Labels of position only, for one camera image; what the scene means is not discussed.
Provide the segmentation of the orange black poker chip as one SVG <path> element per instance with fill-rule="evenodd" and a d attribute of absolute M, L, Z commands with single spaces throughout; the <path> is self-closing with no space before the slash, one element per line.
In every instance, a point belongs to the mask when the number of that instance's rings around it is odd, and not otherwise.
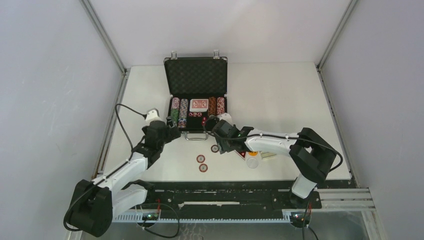
<path fill-rule="evenodd" d="M 211 150 L 213 153 L 218 153 L 218 152 L 220 151 L 220 148 L 219 148 L 219 146 L 218 146 L 218 145 L 214 144 L 214 145 L 212 145 L 212 146 L 211 146 L 210 150 Z"/>

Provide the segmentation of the red poker chip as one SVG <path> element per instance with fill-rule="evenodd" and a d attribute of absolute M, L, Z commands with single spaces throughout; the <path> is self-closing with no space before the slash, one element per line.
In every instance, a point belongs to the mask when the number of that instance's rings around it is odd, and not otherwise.
<path fill-rule="evenodd" d="M 196 161 L 197 161 L 198 163 L 200 163 L 200 164 L 204 163 L 204 162 L 205 162 L 205 160 L 206 160 L 206 158 L 205 158 L 205 156 L 204 156 L 204 155 L 202 155 L 202 154 L 199 154 L 199 155 L 196 157 Z"/>
<path fill-rule="evenodd" d="M 200 164 L 199 165 L 199 171 L 201 172 L 201 173 L 205 173 L 205 172 L 207 172 L 208 171 L 208 165 L 207 164 L 205 164 L 205 163 L 202 163 L 202 164 Z"/>

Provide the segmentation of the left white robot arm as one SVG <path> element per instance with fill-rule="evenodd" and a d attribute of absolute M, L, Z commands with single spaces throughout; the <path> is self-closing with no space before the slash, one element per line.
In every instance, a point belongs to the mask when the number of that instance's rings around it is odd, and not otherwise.
<path fill-rule="evenodd" d="M 76 184 L 63 217 L 65 229 L 100 237 L 123 212 L 136 205 L 145 209 L 155 205 L 156 194 L 136 177 L 150 168 L 160 158 L 165 144 L 179 138 L 181 133 L 170 118 L 153 120 L 142 131 L 144 136 L 132 147 L 129 158 L 100 177 L 82 179 Z"/>

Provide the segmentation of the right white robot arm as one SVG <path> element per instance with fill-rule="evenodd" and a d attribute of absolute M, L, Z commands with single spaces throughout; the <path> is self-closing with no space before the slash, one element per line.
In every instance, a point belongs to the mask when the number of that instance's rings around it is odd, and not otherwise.
<path fill-rule="evenodd" d="M 221 119 L 205 132 L 215 138 L 222 154 L 270 152 L 290 157 L 299 170 L 288 194 L 289 203 L 295 208 L 308 208 L 316 186 L 324 183 L 344 160 L 341 153 L 308 127 L 295 133 L 274 133 L 251 126 L 238 129 Z"/>

